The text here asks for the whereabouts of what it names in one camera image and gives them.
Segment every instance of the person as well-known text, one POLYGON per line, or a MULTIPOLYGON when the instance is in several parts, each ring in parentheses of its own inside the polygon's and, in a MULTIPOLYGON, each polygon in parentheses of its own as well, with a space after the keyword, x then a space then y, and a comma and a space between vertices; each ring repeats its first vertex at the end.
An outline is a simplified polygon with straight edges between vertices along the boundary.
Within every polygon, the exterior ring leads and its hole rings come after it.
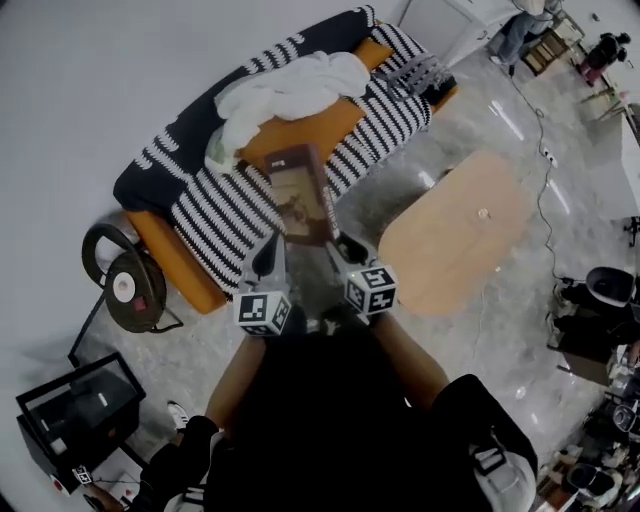
POLYGON ((500 66, 513 66, 520 58, 522 47, 527 42, 527 36, 542 34, 553 22, 561 8, 561 0, 545 0, 542 12, 522 8, 522 12, 505 26, 504 41, 496 54, 491 56, 491 61, 500 66))
POLYGON ((245 338, 129 510, 182 510, 202 481, 205 511, 529 510, 535 452, 476 377, 449 382, 389 314, 373 327, 332 318, 332 336, 245 338))
POLYGON ((549 317, 556 334, 571 335, 570 342, 605 356, 620 345, 630 345, 629 365, 640 363, 640 323, 636 322, 629 304, 618 308, 599 301, 583 283, 563 289, 556 287, 554 295, 561 308, 573 304, 593 313, 593 316, 549 317))
POLYGON ((602 76, 611 64, 616 61, 627 60, 627 50, 624 45, 631 42, 629 34, 623 32, 619 36, 611 33, 602 34, 600 42, 593 48, 582 64, 578 66, 578 72, 584 77, 589 86, 593 87, 595 81, 602 76))

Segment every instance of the white wall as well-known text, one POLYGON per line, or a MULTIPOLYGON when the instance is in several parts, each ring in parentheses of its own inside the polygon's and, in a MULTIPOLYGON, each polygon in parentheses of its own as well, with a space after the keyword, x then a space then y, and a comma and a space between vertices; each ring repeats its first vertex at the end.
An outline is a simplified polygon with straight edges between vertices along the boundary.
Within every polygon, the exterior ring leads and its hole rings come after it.
POLYGON ((629 92, 629 101, 640 102, 640 5, 634 0, 564 0, 564 9, 585 32, 587 46, 597 43, 605 32, 631 36, 627 51, 635 68, 616 63, 609 75, 621 90, 629 92), (593 13, 600 21, 592 18, 593 13))
MULTIPOLYGON (((369 3, 397 21, 406 0, 369 3)), ((29 460, 13 397, 68 369, 98 296, 82 237, 117 207, 117 176, 244 60, 359 4, 9 0, 0 11, 0 490, 18 511, 73 508, 29 460)))

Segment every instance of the gray floor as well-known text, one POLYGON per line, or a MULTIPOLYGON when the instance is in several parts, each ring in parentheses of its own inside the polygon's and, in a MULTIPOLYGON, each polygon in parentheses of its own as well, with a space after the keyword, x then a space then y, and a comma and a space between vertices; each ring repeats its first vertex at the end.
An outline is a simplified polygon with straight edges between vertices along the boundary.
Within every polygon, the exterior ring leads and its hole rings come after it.
MULTIPOLYGON (((458 64, 454 74, 461 90, 437 113, 429 132, 418 134, 340 201, 344 227, 377 242, 389 222, 427 189, 420 173, 437 180, 479 148, 498 151, 513 163, 535 205, 548 167, 537 153, 537 118, 483 52, 458 64)), ((551 174, 555 189, 548 187, 542 199, 554 230, 557 273, 583 279, 597 265, 635 271, 621 224, 598 217, 585 175, 590 141, 577 103, 591 91, 566 63, 554 64, 538 78, 519 65, 516 83, 543 111, 545 144, 560 163, 551 174)), ((541 462, 575 430, 602 393, 597 385, 556 370, 561 356, 546 349, 545 315, 554 284, 552 258, 544 247, 547 234, 534 213, 525 239, 464 311, 445 318, 413 316, 402 307, 396 312, 451 378, 465 373, 480 377, 530 437, 541 462)), ((321 283, 326 261, 303 251, 292 260, 303 304, 313 310, 330 302, 330 286, 321 283)), ((143 426, 132 439, 143 456, 170 434, 165 401, 174 399, 190 412, 202 411, 242 338, 228 308, 199 316, 176 294, 170 305, 185 321, 184 328, 164 335, 132 335, 100 311, 82 349, 91 359, 120 350, 146 389, 143 426)))

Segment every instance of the black and white striped fabric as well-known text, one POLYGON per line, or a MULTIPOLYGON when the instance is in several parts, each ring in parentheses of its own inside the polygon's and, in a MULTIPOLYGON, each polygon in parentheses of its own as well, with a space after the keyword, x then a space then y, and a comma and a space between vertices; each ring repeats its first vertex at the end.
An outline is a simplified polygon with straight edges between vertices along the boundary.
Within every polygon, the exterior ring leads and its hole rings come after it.
MULTIPOLYGON (((394 50, 394 54, 378 68, 383 73, 397 70, 414 56, 425 52, 422 46, 395 26, 375 25, 375 12, 370 6, 354 9, 350 15, 360 16, 358 20, 366 30, 364 36, 353 34, 356 42, 370 35, 376 42, 394 50)), ((252 58, 236 71, 234 80, 285 66, 316 51, 318 48, 314 48, 312 40, 319 36, 326 38, 326 27, 322 29, 324 33, 313 32, 320 25, 291 36, 252 58)), ((344 51, 344 48, 336 47, 334 51, 344 51)), ((396 102, 385 87, 382 80, 372 77, 364 96, 350 98, 366 115, 338 144, 325 165, 336 201, 367 174, 372 164, 386 158, 431 121, 431 109, 425 99, 412 97, 405 102, 396 102)), ((406 95, 406 92, 400 91, 400 94, 406 95)), ((220 288, 228 294, 234 293, 238 289, 247 252, 273 230, 284 229, 275 208, 269 179, 246 163, 238 165, 232 174, 212 173, 203 167, 204 152, 197 155, 200 159, 197 171, 185 170, 185 166, 178 162, 183 162, 186 155, 180 154, 181 144, 176 142, 176 136, 172 136, 179 129, 173 126, 169 125, 143 150, 135 160, 135 166, 138 172, 140 169, 149 172, 160 164, 164 180, 162 190, 171 183, 181 190, 179 196, 173 198, 155 194, 156 202, 152 206, 158 202, 170 202, 170 220, 178 235, 220 288)), ((127 184, 132 179, 135 175, 128 177, 127 184)), ((121 203, 127 208, 125 202, 121 200, 121 203)))

